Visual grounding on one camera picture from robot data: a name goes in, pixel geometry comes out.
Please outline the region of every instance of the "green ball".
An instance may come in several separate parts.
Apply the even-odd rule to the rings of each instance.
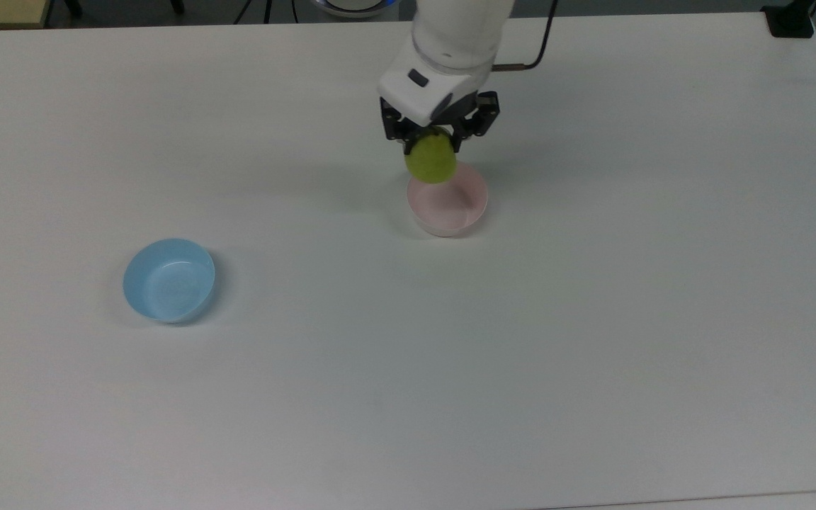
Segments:
[[[449,132],[441,127],[428,129],[412,147],[411,154],[405,155],[405,166],[422,183],[449,181],[457,166]]]

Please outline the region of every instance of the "cable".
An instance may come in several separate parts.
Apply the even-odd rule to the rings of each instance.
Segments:
[[[241,12],[239,13],[237,18],[235,19],[235,23],[233,23],[232,25],[237,25],[237,22],[239,22],[241,20],[241,16],[244,15],[244,12],[247,10],[247,7],[250,7],[250,0],[247,0],[244,3],[244,7],[241,7]]]
[[[537,59],[530,64],[495,64],[493,65],[493,72],[500,71],[527,71],[533,69],[543,60],[543,54],[547,52],[547,41],[550,39],[550,27],[553,26],[553,16],[556,16],[556,6],[560,0],[553,0],[550,4],[550,15],[547,17],[547,27],[543,31],[543,41],[540,43],[540,52],[537,54]]]

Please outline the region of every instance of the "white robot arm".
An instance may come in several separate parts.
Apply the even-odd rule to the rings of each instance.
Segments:
[[[405,142],[405,154],[428,125],[453,127],[457,152],[463,140],[483,135],[499,114],[496,94],[478,91],[489,76],[512,4],[417,0],[412,33],[378,85],[386,136]]]

